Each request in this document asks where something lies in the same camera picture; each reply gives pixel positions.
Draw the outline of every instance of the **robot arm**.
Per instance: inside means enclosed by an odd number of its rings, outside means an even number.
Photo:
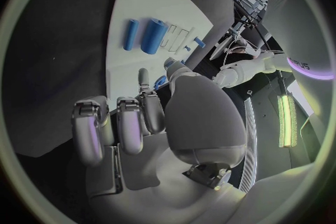
[[[292,72],[285,54],[266,52],[257,59],[241,60],[221,67],[213,81],[220,88],[231,88],[253,78],[257,73],[273,73],[276,70]]]

